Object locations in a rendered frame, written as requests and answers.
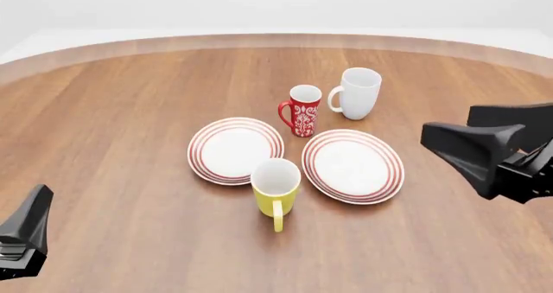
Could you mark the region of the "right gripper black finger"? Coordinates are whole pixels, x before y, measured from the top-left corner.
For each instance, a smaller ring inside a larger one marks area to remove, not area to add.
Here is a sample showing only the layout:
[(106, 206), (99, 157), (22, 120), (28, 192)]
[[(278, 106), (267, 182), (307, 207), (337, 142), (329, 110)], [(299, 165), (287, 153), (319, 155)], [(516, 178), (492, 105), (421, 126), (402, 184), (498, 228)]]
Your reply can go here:
[(525, 126), (476, 127), (423, 124), (420, 143), (457, 170), (479, 196), (494, 199), (499, 165), (519, 150)]
[(519, 148), (532, 152), (553, 138), (553, 103), (534, 105), (472, 105), (467, 125), (476, 127), (523, 124)]

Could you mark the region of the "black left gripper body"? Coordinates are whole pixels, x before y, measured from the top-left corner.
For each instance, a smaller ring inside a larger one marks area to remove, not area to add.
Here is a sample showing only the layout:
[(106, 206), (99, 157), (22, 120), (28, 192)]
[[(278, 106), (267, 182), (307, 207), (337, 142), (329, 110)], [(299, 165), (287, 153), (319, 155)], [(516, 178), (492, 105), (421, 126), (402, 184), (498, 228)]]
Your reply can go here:
[(37, 245), (0, 237), (0, 278), (37, 277), (47, 254)]

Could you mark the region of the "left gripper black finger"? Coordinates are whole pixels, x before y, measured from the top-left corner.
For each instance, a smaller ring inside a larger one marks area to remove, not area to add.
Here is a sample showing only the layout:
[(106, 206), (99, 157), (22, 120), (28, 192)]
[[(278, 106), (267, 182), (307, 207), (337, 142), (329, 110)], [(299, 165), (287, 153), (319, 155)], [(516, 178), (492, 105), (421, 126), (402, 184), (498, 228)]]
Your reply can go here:
[(45, 184), (35, 186), (19, 208), (0, 225), (0, 243), (48, 250), (48, 215), (54, 197)]

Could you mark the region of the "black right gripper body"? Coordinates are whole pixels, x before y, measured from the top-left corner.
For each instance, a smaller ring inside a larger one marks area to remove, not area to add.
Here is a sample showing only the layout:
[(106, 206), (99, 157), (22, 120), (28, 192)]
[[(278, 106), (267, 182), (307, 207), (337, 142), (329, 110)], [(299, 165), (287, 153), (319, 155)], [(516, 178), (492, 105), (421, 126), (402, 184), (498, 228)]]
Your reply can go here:
[(499, 194), (525, 204), (553, 196), (553, 143), (532, 152), (519, 150), (498, 167)]

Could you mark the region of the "white plate with red rings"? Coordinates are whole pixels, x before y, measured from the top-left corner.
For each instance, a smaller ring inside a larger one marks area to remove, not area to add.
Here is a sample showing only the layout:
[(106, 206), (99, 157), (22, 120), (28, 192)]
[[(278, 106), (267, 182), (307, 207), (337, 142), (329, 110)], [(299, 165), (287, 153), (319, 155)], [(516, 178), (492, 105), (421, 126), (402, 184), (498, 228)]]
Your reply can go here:
[(276, 129), (255, 118), (223, 118), (197, 131), (187, 157), (193, 172), (222, 186), (250, 183), (251, 173), (264, 160), (284, 156)]
[(354, 205), (388, 201), (405, 180), (404, 165), (386, 142), (363, 131), (334, 129), (312, 137), (301, 155), (305, 176), (324, 195)]

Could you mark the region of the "plain white mug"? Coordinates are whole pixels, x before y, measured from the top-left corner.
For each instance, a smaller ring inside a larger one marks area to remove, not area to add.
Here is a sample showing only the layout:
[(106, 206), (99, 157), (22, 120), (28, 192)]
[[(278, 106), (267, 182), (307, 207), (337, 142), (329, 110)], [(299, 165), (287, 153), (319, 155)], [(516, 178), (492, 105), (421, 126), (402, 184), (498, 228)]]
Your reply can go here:
[(346, 118), (361, 120), (375, 106), (381, 83), (381, 75), (372, 69), (346, 69), (340, 84), (328, 94), (327, 105), (331, 111), (342, 113)]

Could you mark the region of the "red mug with white pattern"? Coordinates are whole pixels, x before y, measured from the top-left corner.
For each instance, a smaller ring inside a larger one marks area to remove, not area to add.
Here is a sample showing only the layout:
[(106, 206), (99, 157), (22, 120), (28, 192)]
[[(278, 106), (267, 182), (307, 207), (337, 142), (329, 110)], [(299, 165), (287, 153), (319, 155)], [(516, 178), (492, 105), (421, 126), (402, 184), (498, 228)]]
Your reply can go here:
[[(297, 85), (289, 91), (289, 100), (277, 107), (278, 116), (296, 137), (312, 137), (321, 102), (321, 90), (312, 85)], [(290, 108), (290, 120), (283, 115), (283, 109)]]

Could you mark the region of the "yellow and white mug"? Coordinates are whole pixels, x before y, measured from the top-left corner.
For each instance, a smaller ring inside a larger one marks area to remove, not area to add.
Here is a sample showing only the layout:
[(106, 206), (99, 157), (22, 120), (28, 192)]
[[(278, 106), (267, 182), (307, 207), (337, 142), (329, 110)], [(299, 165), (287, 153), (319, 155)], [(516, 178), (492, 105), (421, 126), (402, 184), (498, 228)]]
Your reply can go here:
[(283, 219), (294, 206), (302, 175), (290, 160), (271, 158), (251, 174), (251, 186), (257, 207), (273, 219), (274, 231), (283, 230)]

